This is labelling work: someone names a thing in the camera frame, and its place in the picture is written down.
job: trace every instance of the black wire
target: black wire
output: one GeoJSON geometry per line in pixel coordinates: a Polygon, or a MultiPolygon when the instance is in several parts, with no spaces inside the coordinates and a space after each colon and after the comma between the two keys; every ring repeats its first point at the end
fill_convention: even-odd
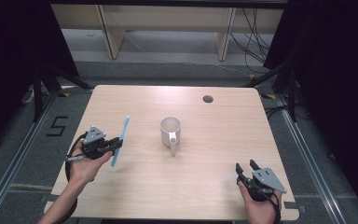
{"type": "Polygon", "coordinates": [[[263,40],[263,38],[260,36],[260,34],[257,32],[257,8],[254,8],[254,24],[252,25],[249,21],[249,18],[248,16],[246,15],[246,12],[244,9],[242,9],[242,13],[243,15],[245,16],[245,19],[246,21],[248,22],[248,25],[249,25],[249,28],[251,29],[251,36],[248,36],[247,34],[246,37],[249,38],[249,40],[252,40],[252,35],[255,36],[255,40],[252,40],[254,43],[257,44],[257,46],[259,47],[259,50],[260,50],[260,54],[262,55],[263,57],[263,60],[265,61],[265,58],[267,57],[267,54],[266,52],[263,50],[263,47],[264,48],[267,48],[269,49],[269,45],[263,40]],[[263,46],[261,43],[260,43],[260,40],[265,44],[267,45],[267,47],[263,46]]]}
{"type": "MultiPolygon", "coordinates": [[[[87,135],[87,132],[81,134],[75,140],[74,144],[71,147],[71,150],[69,150],[69,154],[67,157],[72,156],[72,153],[74,153],[77,143],[80,141],[80,139],[85,138],[86,135],[87,135]]],[[[69,181],[69,179],[71,178],[71,163],[68,161],[65,162],[65,175],[66,175],[66,179],[69,181]]],[[[61,217],[56,222],[54,222],[54,224],[61,224],[61,223],[65,222],[75,212],[76,208],[77,208],[77,198],[76,198],[74,204],[72,204],[72,207],[69,209],[69,211],[63,217],[61,217]]]]}
{"type": "Polygon", "coordinates": [[[268,44],[265,44],[265,45],[260,45],[261,48],[264,48],[264,49],[269,49],[269,45],[268,44]]]}
{"type": "Polygon", "coordinates": [[[279,199],[277,197],[277,195],[272,192],[272,194],[275,196],[277,203],[273,202],[269,196],[267,196],[265,193],[261,193],[272,205],[272,207],[275,210],[275,219],[274,219],[274,224],[279,224],[281,221],[281,210],[279,209],[279,199]]]}
{"type": "Polygon", "coordinates": [[[232,39],[234,40],[234,42],[238,45],[238,47],[243,50],[244,52],[247,52],[248,54],[252,55],[252,57],[254,57],[255,59],[257,59],[259,62],[263,63],[263,59],[258,57],[255,53],[251,52],[250,50],[248,50],[246,47],[244,47],[240,41],[238,41],[233,34],[231,34],[232,39]]]}

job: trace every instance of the hand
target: hand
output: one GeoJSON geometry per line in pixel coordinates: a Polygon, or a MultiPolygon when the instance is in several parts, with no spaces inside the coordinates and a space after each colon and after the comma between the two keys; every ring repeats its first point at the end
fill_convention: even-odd
{"type": "MultiPolygon", "coordinates": [[[[82,146],[84,140],[80,140],[75,146],[75,150],[72,153],[72,156],[82,154],[82,146]]],[[[80,185],[87,185],[89,182],[93,181],[101,166],[109,161],[112,157],[113,152],[109,151],[103,154],[101,158],[96,160],[91,160],[85,158],[80,161],[72,161],[71,164],[71,176],[69,182],[75,182],[80,185]]]]}
{"type": "MultiPolygon", "coordinates": [[[[269,201],[256,202],[254,201],[248,189],[243,185],[242,182],[238,182],[238,187],[240,187],[242,198],[245,202],[246,216],[248,217],[249,223],[252,224],[269,224],[274,223],[275,220],[275,210],[272,204],[269,201]]],[[[275,195],[279,200],[279,209],[281,210],[281,198],[282,193],[278,190],[274,190],[275,195]]],[[[277,203],[275,196],[271,196],[271,200],[277,203]]]]}
{"type": "MultiPolygon", "coordinates": [[[[83,140],[79,141],[72,156],[82,154],[81,147],[83,140]]],[[[39,220],[39,224],[55,223],[68,213],[69,209],[74,204],[77,196],[82,192],[86,185],[93,181],[101,166],[109,161],[112,152],[105,153],[101,158],[91,160],[85,158],[80,161],[71,162],[71,176],[69,183],[66,185],[60,197],[48,209],[46,214],[39,220]]]]}

